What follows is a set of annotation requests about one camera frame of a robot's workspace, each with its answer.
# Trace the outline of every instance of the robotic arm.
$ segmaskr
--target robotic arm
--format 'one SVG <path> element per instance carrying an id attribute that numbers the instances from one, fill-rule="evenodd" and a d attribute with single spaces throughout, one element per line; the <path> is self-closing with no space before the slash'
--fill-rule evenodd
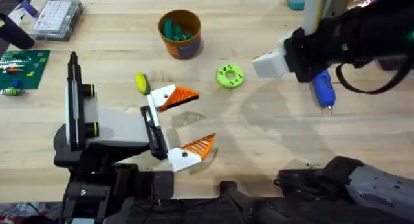
<path id="1" fill-rule="evenodd" d="M 409 59 L 395 77 L 376 91 L 350 86 L 341 67 L 336 70 L 341 84 L 355 92 L 375 94 L 396 86 L 411 67 L 414 5 L 409 0 L 378 0 L 345 11 L 347 2 L 306 0 L 303 26 L 279 40 L 275 50 L 253 60 L 257 75 L 295 73 L 299 82 L 310 82 L 335 63 L 359 68 L 378 58 L 406 55 Z"/>

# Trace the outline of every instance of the black cable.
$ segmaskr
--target black cable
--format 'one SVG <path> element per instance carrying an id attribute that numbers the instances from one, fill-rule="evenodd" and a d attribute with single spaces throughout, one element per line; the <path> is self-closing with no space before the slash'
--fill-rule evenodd
<path id="1" fill-rule="evenodd" d="M 363 94 L 370 94 L 370 95 L 375 95 L 375 94 L 380 94 L 383 92 L 386 92 L 392 88 L 394 88 L 396 85 L 398 85 L 401 81 L 403 81 L 403 79 L 405 79 L 405 77 L 407 76 L 407 74 L 410 72 L 411 70 L 411 66 L 413 65 L 414 59 L 412 57 L 408 58 L 401 66 L 401 68 L 397 71 L 397 73 L 394 75 L 394 77 L 392 77 L 392 79 L 390 79 L 390 81 L 388 81 L 388 83 L 378 89 L 375 89 L 373 91 L 363 91 L 361 89 L 355 88 L 353 87 L 351 84 L 348 83 L 348 81 L 345 79 L 345 77 L 343 76 L 342 73 L 342 66 L 338 65 L 335 73 L 336 76 L 338 77 L 338 81 L 348 90 L 350 91 L 354 91 L 357 93 L 363 93 Z"/>
<path id="2" fill-rule="evenodd" d="M 154 203 L 151 205 L 151 208 L 149 208 L 149 210 L 147 211 L 147 214 L 144 217 L 144 220 L 142 220 L 141 224 L 144 224 L 147 221 L 147 218 L 149 217 L 149 215 L 152 213 L 152 211 L 154 210 Z"/>
<path id="3" fill-rule="evenodd" d="M 36 211 L 40 216 L 43 216 L 43 214 L 32 203 L 26 202 L 26 204 L 31 206 L 34 209 L 34 211 Z"/>
<path id="4" fill-rule="evenodd" d="M 298 183 L 292 183 L 292 182 L 289 182 L 289 181 L 284 180 L 284 179 L 275 179 L 274 180 L 274 184 L 276 186 L 281 186 L 282 183 L 284 183 L 286 185 L 289 185 L 289 186 L 293 186 L 294 188 L 299 188 L 300 190 L 302 190 L 304 192 L 308 192 L 308 193 L 311 193 L 311 194 L 314 194 L 314 195 L 320 194 L 320 191 L 319 190 L 313 189 L 313 188 L 309 188 L 309 187 L 300 185 Z"/>
<path id="5" fill-rule="evenodd" d="M 66 185 L 66 189 L 65 189 L 65 193 L 63 194 L 63 198 L 62 198 L 62 204 L 61 204 L 61 209 L 60 209 L 60 213 L 59 213 L 59 218 L 58 218 L 58 223 L 62 224 L 62 217 L 63 217 L 63 210 L 65 210 L 65 205 L 66 205 L 66 199 L 67 199 L 67 190 L 69 187 L 69 182 L 71 181 L 71 178 L 69 178 L 69 180 L 67 181 L 67 185 Z"/>
<path id="6" fill-rule="evenodd" d="M 199 206 L 203 206 L 203 205 L 208 205 L 210 203 L 214 203 L 214 202 L 216 202 L 218 200 L 220 200 L 220 197 L 215 198 L 215 199 L 209 199 L 207 201 L 201 201 L 201 202 L 198 202 L 198 203 L 196 203 L 194 205 L 191 205 L 189 207 L 169 208 L 169 209 L 166 209 L 166 210 L 155 210 L 155 209 L 153 209 L 152 212 L 154 212 L 156 214 L 170 214 L 170 213 L 174 213 L 174 212 L 184 212 L 184 211 L 191 210 L 191 209 L 193 209 L 195 207 L 199 207 Z M 140 205 L 136 205 L 136 206 L 139 209 L 143 210 L 143 211 L 146 211 L 146 212 L 149 211 L 149 209 L 142 208 Z"/>
<path id="7" fill-rule="evenodd" d="M 237 216 L 237 218 L 239 218 L 239 221 L 241 224 L 246 223 L 245 220 L 243 219 L 243 215 L 241 213 L 241 211 L 239 210 L 239 208 L 237 207 L 237 205 L 234 203 L 234 201 L 232 200 L 232 198 L 226 194 L 223 194 L 223 197 L 226 198 L 227 202 L 230 203 L 230 205 L 232 206 L 235 215 Z"/>

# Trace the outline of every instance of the green pegs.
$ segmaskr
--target green pegs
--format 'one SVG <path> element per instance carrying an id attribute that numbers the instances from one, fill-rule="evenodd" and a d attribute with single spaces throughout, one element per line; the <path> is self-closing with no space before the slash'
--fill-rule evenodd
<path id="1" fill-rule="evenodd" d="M 191 33 L 186 33 L 185 36 L 187 39 L 191 39 L 192 37 L 194 37 Z"/>
<path id="2" fill-rule="evenodd" d="M 180 35 L 180 41 L 184 41 L 184 40 L 186 40 L 187 39 L 187 37 L 185 36 L 185 35 Z"/>
<path id="3" fill-rule="evenodd" d="M 167 19 L 164 22 L 164 26 L 162 27 L 162 33 L 165 36 L 165 38 L 173 40 L 173 21 L 171 19 Z"/>
<path id="4" fill-rule="evenodd" d="M 181 26 L 178 24 L 174 24 L 173 25 L 173 35 L 174 36 L 180 36 L 182 35 L 182 29 Z"/>

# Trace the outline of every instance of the black metal bracket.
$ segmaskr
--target black metal bracket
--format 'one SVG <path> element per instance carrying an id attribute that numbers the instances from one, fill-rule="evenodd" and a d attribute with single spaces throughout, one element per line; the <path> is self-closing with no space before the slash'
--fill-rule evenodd
<path id="1" fill-rule="evenodd" d="M 141 107 L 141 114 L 147 129 L 149 150 L 151 151 L 152 156 L 160 160 L 166 159 L 168 153 L 166 142 L 161 129 L 156 128 L 154 125 L 154 119 L 148 105 Z"/>

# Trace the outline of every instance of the cable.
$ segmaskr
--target cable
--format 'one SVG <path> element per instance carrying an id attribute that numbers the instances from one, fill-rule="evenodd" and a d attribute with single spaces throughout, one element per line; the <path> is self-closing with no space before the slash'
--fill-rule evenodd
<path id="1" fill-rule="evenodd" d="M 320 193 L 320 191 L 317 190 L 317 189 L 309 188 L 309 187 L 300 185 L 298 183 L 292 183 L 292 182 L 289 182 L 289 181 L 284 180 L 284 179 L 275 179 L 274 180 L 274 184 L 276 186 L 281 186 L 282 183 L 284 183 L 286 185 L 293 186 L 294 188 L 299 188 L 302 191 L 309 192 L 309 193 L 314 194 L 314 195 L 318 195 Z"/>
<path id="2" fill-rule="evenodd" d="M 237 216 L 237 218 L 239 218 L 240 223 L 241 223 L 241 224 L 246 223 L 246 222 L 244 221 L 244 219 L 243 219 L 243 215 L 242 215 L 242 213 L 240 212 L 239 208 L 238 208 L 238 207 L 237 207 L 237 205 L 234 203 L 234 201 L 232 200 L 232 198 L 231 198 L 231 197 L 229 197 L 229 196 L 228 196 L 228 195 L 226 195 L 226 194 L 223 194 L 223 197 L 224 197 L 224 198 L 226 198 L 227 202 L 229 202 L 229 203 L 230 203 L 230 205 L 232 206 L 232 208 L 233 208 L 233 210 L 234 210 L 234 212 L 235 212 L 235 215 Z"/>
<path id="3" fill-rule="evenodd" d="M 185 207 L 184 206 L 184 207 L 177 207 L 177 208 L 169 208 L 167 210 L 155 210 L 155 209 L 153 209 L 152 212 L 154 212 L 156 214 L 170 214 L 170 213 L 174 213 L 174 212 L 184 212 L 184 211 L 191 210 L 191 209 L 193 209 L 195 207 L 199 207 L 199 206 L 203 206 L 203 205 L 208 205 L 208 204 L 213 203 L 213 202 L 216 202 L 218 200 L 220 200 L 220 197 L 215 198 L 215 199 L 209 199 L 207 201 L 201 201 L 201 202 L 198 202 L 198 203 L 196 203 L 196 204 L 194 204 L 192 206 L 189 206 L 189 207 Z M 151 209 L 151 208 L 150 209 L 142 208 L 140 205 L 136 205 L 136 206 L 139 209 L 141 209 L 143 211 L 146 211 L 146 212 L 149 212 L 149 210 Z"/>
<path id="4" fill-rule="evenodd" d="M 154 203 L 151 205 L 151 208 L 149 208 L 149 210 L 147 211 L 147 214 L 145 215 L 144 220 L 142 221 L 142 223 L 141 223 L 141 224 L 144 224 L 144 223 L 145 223 L 145 221 L 147 221 L 147 218 L 148 218 L 148 217 L 149 217 L 149 215 L 152 213 L 153 209 L 154 209 Z"/>
<path id="5" fill-rule="evenodd" d="M 58 223 L 59 224 L 62 224 L 63 210 L 65 210 L 66 199 L 67 199 L 67 190 L 68 190 L 70 181 L 71 181 L 71 178 L 69 178 L 69 180 L 67 181 L 65 193 L 63 194 L 61 209 L 60 209 L 59 218 L 58 218 L 58 220 L 59 220 Z"/>
<path id="6" fill-rule="evenodd" d="M 43 216 L 43 214 L 30 202 L 26 202 L 26 204 L 28 204 L 30 207 L 32 207 L 34 209 L 34 211 L 36 211 L 40 216 Z"/>

